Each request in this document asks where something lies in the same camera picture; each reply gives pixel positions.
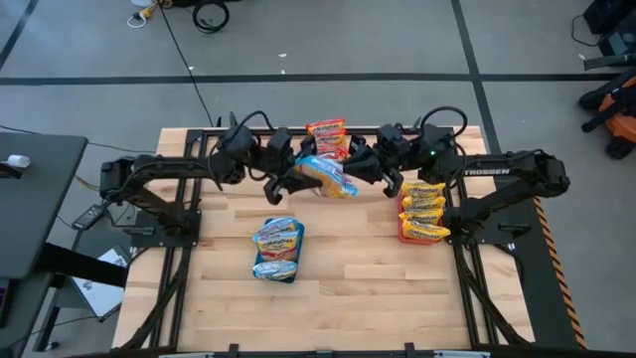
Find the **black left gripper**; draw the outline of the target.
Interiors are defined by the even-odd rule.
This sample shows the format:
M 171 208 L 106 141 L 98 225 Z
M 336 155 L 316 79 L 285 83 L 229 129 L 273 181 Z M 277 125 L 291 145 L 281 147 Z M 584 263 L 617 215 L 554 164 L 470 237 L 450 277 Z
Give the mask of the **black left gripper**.
M 296 159 L 313 156 L 318 152 L 316 139 L 312 135 L 305 136 L 300 142 L 299 152 L 292 148 L 265 151 L 263 169 L 271 177 L 263 186 L 265 197 L 269 204 L 278 205 L 282 200 L 281 190 L 288 194 L 298 191 L 315 189 L 322 186 L 322 182 L 304 175 L 288 175 L 295 166 Z

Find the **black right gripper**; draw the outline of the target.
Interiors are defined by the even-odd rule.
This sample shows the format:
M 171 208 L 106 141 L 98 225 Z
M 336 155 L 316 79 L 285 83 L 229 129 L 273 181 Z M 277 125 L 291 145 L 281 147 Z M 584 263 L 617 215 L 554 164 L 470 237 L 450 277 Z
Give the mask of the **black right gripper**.
M 365 136 L 352 136 L 350 140 L 350 157 L 365 156 L 371 147 Z M 411 157 L 407 153 L 385 151 L 381 148 L 373 149 L 376 158 L 368 158 L 360 161 L 347 161 L 343 164 L 345 174 L 356 177 L 369 184 L 385 182 L 387 187 L 383 190 L 389 198 L 394 198 L 403 183 L 401 171 L 415 168 Z

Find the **blue plastic bin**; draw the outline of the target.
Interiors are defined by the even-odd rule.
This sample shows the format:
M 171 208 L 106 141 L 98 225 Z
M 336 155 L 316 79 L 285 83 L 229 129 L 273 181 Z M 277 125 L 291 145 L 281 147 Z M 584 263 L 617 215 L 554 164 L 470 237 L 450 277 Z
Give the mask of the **blue plastic bin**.
M 299 223 L 299 226 L 298 226 L 298 230 L 297 230 L 297 231 L 298 231 L 298 232 L 300 233 L 300 235 L 301 235 L 301 240 L 300 240 L 299 247 L 298 247 L 297 259 L 294 261 L 294 262 L 296 262 L 296 263 L 297 263 L 297 271 L 298 271 L 298 269 L 299 269 L 299 260 L 300 260 L 300 257 L 301 257 L 302 247 L 303 247 L 303 244 L 304 244 L 304 232 L 305 232 L 305 227 L 304 227 L 304 225 L 303 225 L 302 223 L 300 223 L 299 221 L 298 221 L 298 223 Z M 256 256 L 255 256 L 255 261 L 254 261 L 254 265 L 253 265 L 253 266 L 255 266 L 256 264 L 259 264 L 259 263 L 261 263 L 261 262 L 264 262 L 264 260 L 261 258 L 260 254 L 258 253 L 258 249 L 257 249 L 257 247 L 256 247 Z M 294 280 L 293 280 L 293 281 L 288 281 L 288 282 L 278 281 L 278 282 L 282 282 L 282 283 L 293 283 L 294 281 L 295 281 L 295 278 L 294 278 Z

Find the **red plastic bin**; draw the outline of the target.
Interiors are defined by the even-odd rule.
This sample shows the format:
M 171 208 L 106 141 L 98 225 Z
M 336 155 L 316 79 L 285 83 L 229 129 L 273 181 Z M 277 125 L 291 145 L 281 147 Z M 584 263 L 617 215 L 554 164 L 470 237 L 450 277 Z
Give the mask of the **red plastic bin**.
M 403 208 L 402 208 L 402 205 L 401 205 L 401 200 L 402 200 L 402 198 L 403 198 L 403 197 L 404 197 L 404 195 L 403 195 L 403 194 L 400 194 L 400 195 L 398 196 L 398 212 L 397 212 L 397 217 L 398 217 L 398 215 L 399 215 L 401 212 L 404 212 L 404 210 L 403 210 Z M 438 224 L 437 224 L 436 226 L 444 227 L 444 226 L 442 225 L 442 219 L 443 219 L 443 216 L 442 216 L 442 218 L 439 220 L 439 222 L 438 222 Z M 398 239 L 399 239 L 401 242 L 403 242 L 403 243 L 405 243 L 405 244 L 420 245 L 420 246 L 431 246 L 431 245 L 437 244 L 437 243 L 434 243 L 434 244 L 427 244 L 427 243 L 421 243 L 421 242 L 417 242 L 417 241 L 412 241 L 412 240 L 405 239 L 405 238 L 401 235 L 401 226 L 402 226 L 402 223 L 403 223 L 403 221 L 402 221 L 400 218 L 398 218 L 398 234 L 397 234 L 397 235 L 398 235 Z

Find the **black platform with hazard stripe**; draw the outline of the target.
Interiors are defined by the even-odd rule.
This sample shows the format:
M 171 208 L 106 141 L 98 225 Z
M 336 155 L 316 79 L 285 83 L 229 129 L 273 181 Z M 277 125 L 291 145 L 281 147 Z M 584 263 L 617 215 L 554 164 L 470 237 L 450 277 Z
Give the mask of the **black platform with hazard stripe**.
M 551 348 L 585 349 L 583 329 L 541 200 L 527 199 L 506 209 L 503 222 L 521 224 L 529 230 L 511 244 L 493 249 L 511 271 L 508 287 L 522 298 L 515 308 L 500 303 L 502 313 L 530 342 Z

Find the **black power adapter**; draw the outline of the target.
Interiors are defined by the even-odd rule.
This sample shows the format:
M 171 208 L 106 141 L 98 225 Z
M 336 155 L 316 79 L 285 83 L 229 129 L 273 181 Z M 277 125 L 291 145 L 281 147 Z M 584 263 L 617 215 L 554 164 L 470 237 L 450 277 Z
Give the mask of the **black power adapter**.
M 78 231 L 89 230 L 104 216 L 104 212 L 103 204 L 93 204 L 72 222 L 72 227 Z

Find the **white printed paper sheet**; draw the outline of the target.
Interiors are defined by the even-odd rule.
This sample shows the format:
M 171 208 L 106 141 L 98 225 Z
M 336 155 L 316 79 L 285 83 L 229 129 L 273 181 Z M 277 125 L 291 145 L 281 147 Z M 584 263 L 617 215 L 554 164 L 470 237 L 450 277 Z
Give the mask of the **white printed paper sheet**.
M 111 248 L 99 256 L 98 259 L 123 268 L 127 268 L 129 263 L 129 256 L 120 246 Z M 115 308 L 118 308 L 123 300 L 123 287 L 78 277 L 73 277 L 73 283 L 95 316 L 107 316 Z

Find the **black desk base beam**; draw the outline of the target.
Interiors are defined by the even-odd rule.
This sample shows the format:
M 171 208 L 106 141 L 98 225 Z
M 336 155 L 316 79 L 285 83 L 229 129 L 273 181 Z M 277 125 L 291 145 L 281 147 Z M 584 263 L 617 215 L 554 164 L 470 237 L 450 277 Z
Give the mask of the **black desk base beam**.
M 51 339 L 51 335 L 54 328 L 59 325 L 57 319 L 62 309 L 85 309 L 89 312 L 87 319 L 98 322 L 105 321 L 118 310 L 120 306 L 105 317 L 95 316 L 73 283 L 73 277 L 78 277 L 124 288 L 128 267 L 102 262 L 98 259 L 99 256 L 88 256 L 53 244 L 45 245 L 41 262 L 44 269 L 55 275 L 52 281 L 54 293 L 42 326 L 35 332 L 35 352 L 46 352 L 59 346 L 58 342 Z

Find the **orange black floor machine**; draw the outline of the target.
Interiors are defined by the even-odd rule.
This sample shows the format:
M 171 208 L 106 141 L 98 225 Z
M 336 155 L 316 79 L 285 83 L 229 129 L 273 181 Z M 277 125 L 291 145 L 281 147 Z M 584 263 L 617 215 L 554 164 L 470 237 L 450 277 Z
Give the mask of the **orange black floor machine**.
M 577 103 L 594 113 L 580 127 L 584 133 L 600 126 L 610 131 L 611 139 L 605 148 L 609 157 L 621 160 L 636 148 L 636 68 L 585 93 Z

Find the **black desk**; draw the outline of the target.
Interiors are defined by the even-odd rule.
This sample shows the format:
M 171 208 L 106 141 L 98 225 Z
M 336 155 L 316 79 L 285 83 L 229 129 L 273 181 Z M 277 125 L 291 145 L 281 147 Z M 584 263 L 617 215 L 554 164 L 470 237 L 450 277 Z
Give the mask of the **black desk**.
M 0 132 L 0 161 L 30 159 L 19 179 L 0 178 L 0 278 L 33 270 L 86 146 L 82 136 Z

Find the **black equipment case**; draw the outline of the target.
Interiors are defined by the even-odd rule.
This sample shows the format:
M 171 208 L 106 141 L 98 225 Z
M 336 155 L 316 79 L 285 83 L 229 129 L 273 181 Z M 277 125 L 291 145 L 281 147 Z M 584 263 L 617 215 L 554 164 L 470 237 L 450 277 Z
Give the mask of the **black equipment case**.
M 574 36 L 574 22 L 582 18 L 589 31 L 599 38 L 585 43 Z M 593 0 L 572 19 L 571 37 L 578 43 L 597 47 L 603 56 L 636 53 L 636 0 Z

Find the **black aluminium table frame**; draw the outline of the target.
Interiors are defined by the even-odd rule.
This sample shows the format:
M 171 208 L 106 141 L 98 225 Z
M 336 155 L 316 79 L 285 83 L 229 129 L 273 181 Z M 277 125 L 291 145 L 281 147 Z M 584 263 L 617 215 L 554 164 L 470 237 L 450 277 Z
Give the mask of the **black aluminium table frame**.
M 201 236 L 183 299 L 172 300 L 160 342 L 180 351 L 396 350 L 470 344 L 456 264 L 447 244 L 398 239 L 398 201 L 359 184 L 348 199 L 310 191 L 266 201 L 250 179 L 200 186 Z M 252 274 L 253 233 L 265 220 L 305 227 L 293 283 Z

